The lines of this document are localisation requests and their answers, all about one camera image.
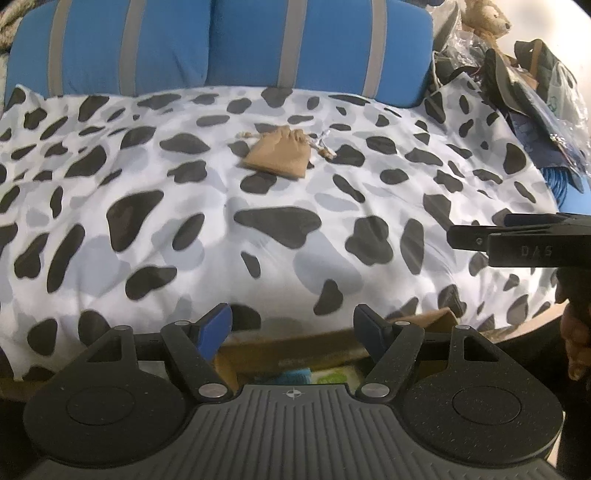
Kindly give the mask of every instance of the small tan bag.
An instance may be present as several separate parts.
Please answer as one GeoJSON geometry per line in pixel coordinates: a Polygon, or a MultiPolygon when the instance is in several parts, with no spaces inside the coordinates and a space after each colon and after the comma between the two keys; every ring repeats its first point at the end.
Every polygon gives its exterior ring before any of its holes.
{"type": "Polygon", "coordinates": [[[263,134],[243,164],[276,175],[302,179],[306,176],[310,153],[311,147],[305,133],[283,126],[263,134]]]}

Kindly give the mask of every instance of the gray stripe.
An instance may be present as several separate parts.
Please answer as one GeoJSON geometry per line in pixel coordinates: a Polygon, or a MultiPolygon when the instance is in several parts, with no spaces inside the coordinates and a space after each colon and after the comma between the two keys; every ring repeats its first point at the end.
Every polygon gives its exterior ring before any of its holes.
{"type": "Polygon", "coordinates": [[[307,7],[308,0],[287,0],[283,45],[281,46],[281,60],[277,77],[278,87],[293,88],[296,84],[307,7]]]}
{"type": "Polygon", "coordinates": [[[362,95],[374,98],[378,94],[379,81],[382,78],[384,55],[386,53],[386,35],[388,8],[386,0],[371,0],[372,27],[369,46],[368,69],[365,73],[362,95]]]}
{"type": "Polygon", "coordinates": [[[59,0],[51,22],[49,52],[47,54],[47,87],[49,96],[63,95],[61,60],[64,52],[64,35],[72,0],[59,0]]]}
{"type": "Polygon", "coordinates": [[[138,59],[139,32],[142,28],[146,0],[129,0],[119,54],[119,91],[135,95],[135,66],[138,59]]]}

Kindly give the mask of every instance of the screw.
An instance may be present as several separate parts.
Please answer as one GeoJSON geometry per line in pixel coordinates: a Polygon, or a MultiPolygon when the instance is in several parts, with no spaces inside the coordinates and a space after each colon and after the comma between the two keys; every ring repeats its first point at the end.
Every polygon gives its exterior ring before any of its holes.
{"type": "Polygon", "coordinates": [[[222,385],[221,383],[206,383],[205,385],[201,385],[197,391],[199,395],[205,398],[220,398],[228,393],[226,385],[222,385]]]}
{"type": "Polygon", "coordinates": [[[369,398],[382,398],[390,393],[390,389],[381,383],[366,383],[361,387],[361,393],[369,398]]]}

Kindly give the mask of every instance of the stuffed animal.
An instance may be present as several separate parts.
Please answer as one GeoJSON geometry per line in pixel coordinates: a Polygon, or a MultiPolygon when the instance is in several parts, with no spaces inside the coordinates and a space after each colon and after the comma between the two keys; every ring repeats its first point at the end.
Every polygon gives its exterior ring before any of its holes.
{"type": "Polygon", "coordinates": [[[474,32],[505,58],[496,41],[509,33],[511,22],[492,0],[466,0],[462,23],[464,30],[474,32]]]}

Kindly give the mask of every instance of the brown pouch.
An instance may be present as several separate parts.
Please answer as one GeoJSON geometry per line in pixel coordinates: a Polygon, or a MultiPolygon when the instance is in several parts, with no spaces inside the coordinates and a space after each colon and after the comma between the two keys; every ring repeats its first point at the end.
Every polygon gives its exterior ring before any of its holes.
{"type": "Polygon", "coordinates": [[[310,161],[310,144],[305,133],[288,126],[264,134],[251,148],[243,164],[257,170],[302,179],[310,161]]]}

